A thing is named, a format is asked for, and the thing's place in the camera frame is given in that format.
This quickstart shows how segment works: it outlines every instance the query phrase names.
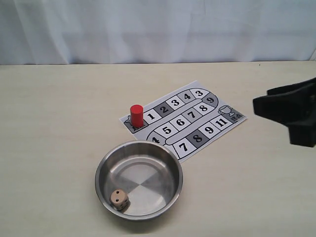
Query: die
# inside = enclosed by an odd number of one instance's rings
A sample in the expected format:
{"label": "die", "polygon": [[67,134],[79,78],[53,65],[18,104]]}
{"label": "die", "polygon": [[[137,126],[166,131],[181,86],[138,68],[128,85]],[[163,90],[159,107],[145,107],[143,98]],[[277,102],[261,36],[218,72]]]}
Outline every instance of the die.
{"label": "die", "polygon": [[111,203],[117,210],[122,210],[128,205],[128,196],[122,189],[114,190],[111,194]]}

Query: white backdrop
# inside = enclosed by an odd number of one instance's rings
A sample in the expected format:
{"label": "white backdrop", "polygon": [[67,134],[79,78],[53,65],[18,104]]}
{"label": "white backdrop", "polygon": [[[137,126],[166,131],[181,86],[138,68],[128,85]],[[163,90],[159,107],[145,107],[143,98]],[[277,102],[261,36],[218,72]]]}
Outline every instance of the white backdrop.
{"label": "white backdrop", "polygon": [[0,0],[0,64],[316,59],[316,0]]}

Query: bowl rim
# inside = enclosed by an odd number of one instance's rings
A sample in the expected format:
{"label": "bowl rim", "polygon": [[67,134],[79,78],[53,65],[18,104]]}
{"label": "bowl rim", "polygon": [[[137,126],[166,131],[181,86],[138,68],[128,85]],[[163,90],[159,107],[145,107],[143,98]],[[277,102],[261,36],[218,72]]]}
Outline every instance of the bowl rim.
{"label": "bowl rim", "polygon": [[[177,165],[177,169],[179,170],[179,185],[178,185],[178,188],[175,192],[175,195],[172,197],[172,199],[170,200],[170,202],[164,206],[162,209],[156,211],[156,212],[153,212],[151,214],[147,214],[147,215],[142,215],[142,216],[132,216],[132,215],[127,215],[127,214],[124,214],[124,213],[121,213],[119,211],[116,211],[114,208],[111,207],[111,205],[109,205],[103,195],[102,195],[102,192],[100,190],[100,187],[99,187],[99,176],[100,176],[100,170],[102,168],[102,166],[104,165],[104,163],[106,162],[106,160],[110,157],[110,155],[112,153],[114,153],[116,150],[120,149],[122,146],[127,146],[127,145],[131,145],[131,144],[136,144],[136,143],[144,143],[144,144],[150,144],[150,145],[154,145],[154,146],[157,146],[159,147],[160,149],[163,149],[165,150],[167,153],[170,154],[170,156],[174,159],[176,165]],[[100,161],[99,165],[98,165],[98,168],[95,172],[95,177],[94,177],[94,186],[95,186],[95,191],[97,193],[97,196],[99,198],[99,200],[101,201],[101,203],[103,204],[103,206],[108,210],[110,211],[111,213],[113,213],[114,215],[118,216],[118,217],[121,217],[123,219],[126,219],[126,220],[132,220],[132,221],[143,221],[143,220],[150,220],[150,219],[153,219],[155,217],[158,217],[160,216],[161,214],[163,214],[165,211],[167,211],[175,202],[176,200],[178,199],[180,193],[181,193],[181,190],[182,190],[182,187],[183,187],[183,171],[182,171],[182,166],[179,162],[179,160],[177,159],[177,157],[175,156],[175,154],[169,150],[168,148],[156,143],[156,142],[151,142],[151,141],[146,141],[146,140],[134,140],[134,141],[128,141],[128,142],[124,142],[116,147],[114,147],[112,150],[110,150],[103,158],[102,160]]]}

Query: cup icon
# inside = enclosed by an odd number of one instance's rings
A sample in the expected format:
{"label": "cup icon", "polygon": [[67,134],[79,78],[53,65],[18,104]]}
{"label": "cup icon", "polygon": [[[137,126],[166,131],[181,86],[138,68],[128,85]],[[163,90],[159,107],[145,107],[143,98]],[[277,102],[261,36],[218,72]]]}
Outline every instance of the cup icon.
{"label": "cup icon", "polygon": [[228,115],[231,117],[235,113],[232,112],[232,108],[228,105],[223,105],[222,107],[219,108],[218,113],[221,115]]}

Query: white square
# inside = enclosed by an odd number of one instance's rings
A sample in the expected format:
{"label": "white square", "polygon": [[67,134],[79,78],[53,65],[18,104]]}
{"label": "white square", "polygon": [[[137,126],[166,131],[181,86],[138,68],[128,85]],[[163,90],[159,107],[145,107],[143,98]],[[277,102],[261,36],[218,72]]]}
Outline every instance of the white square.
{"label": "white square", "polygon": [[175,117],[170,121],[170,123],[179,131],[191,124],[185,117],[183,117],[183,115]]}
{"label": "white square", "polygon": [[144,113],[144,120],[148,124],[156,122],[159,119],[161,119],[161,116],[154,109],[148,110]]}
{"label": "white square", "polygon": [[176,150],[176,152],[177,152],[177,154],[178,154],[180,159],[185,157],[185,156],[187,156],[188,154],[192,153],[193,151],[195,151],[197,149],[186,138],[183,138],[182,140],[174,143],[173,147]]}
{"label": "white square", "polygon": [[210,122],[207,122],[206,124],[202,125],[198,128],[205,136],[207,136],[209,139],[214,137],[216,134],[220,133],[221,130],[219,130],[217,127],[215,127]]}
{"label": "white square", "polygon": [[155,132],[160,134],[164,138],[168,138],[168,137],[171,137],[172,135],[176,134],[178,132],[178,130],[174,126],[172,126],[171,123],[166,122],[165,124],[156,128]]}
{"label": "white square", "polygon": [[221,131],[233,124],[221,115],[213,118],[210,122]]}
{"label": "white square", "polygon": [[184,105],[184,102],[177,95],[166,100],[166,103],[174,110],[176,110]]}
{"label": "white square", "polygon": [[209,112],[213,111],[215,108],[210,106],[204,102],[201,102],[195,106],[193,106],[201,115],[208,114]]}
{"label": "white square", "polygon": [[191,89],[190,91],[192,92],[194,97],[197,99],[202,99],[205,95],[207,95],[209,93],[209,91],[199,89],[199,88]]}

